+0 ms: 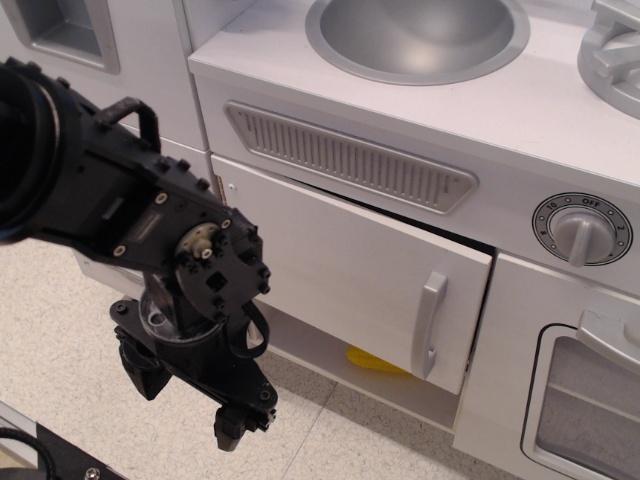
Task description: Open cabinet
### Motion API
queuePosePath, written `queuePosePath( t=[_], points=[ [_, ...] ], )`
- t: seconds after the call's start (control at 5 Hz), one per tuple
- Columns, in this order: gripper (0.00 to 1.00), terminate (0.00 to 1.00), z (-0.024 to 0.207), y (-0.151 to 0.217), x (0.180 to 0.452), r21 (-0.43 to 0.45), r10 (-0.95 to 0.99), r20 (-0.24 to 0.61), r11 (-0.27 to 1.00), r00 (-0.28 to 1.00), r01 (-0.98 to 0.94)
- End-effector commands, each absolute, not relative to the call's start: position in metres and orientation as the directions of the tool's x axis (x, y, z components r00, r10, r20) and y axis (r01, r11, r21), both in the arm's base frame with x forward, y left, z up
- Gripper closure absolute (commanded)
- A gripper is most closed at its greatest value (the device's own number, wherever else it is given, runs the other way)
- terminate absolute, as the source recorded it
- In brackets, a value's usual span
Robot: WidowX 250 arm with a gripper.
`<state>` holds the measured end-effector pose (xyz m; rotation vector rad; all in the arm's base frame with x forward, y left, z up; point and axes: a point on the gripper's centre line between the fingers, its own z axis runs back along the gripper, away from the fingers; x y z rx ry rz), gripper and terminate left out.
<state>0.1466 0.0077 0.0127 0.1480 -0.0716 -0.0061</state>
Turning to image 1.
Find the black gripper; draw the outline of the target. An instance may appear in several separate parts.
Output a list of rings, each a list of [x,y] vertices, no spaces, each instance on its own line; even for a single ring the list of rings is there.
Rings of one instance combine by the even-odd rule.
[[[195,342],[160,340],[147,329],[150,319],[136,300],[120,300],[110,308],[124,370],[136,390],[154,400],[176,377],[220,404],[214,434],[222,451],[234,451],[247,431],[265,431],[275,418],[278,395],[263,374],[255,353],[232,352],[224,331]]]

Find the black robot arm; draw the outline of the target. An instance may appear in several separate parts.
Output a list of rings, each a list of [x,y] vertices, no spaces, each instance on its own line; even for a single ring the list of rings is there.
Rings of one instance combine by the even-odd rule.
[[[99,108],[39,66],[1,65],[1,240],[34,238],[138,271],[144,290],[110,310],[125,371],[155,398],[179,378],[215,400],[232,451],[266,430],[278,396],[257,365],[269,291],[257,228],[190,164],[164,156],[154,111],[126,97]]]

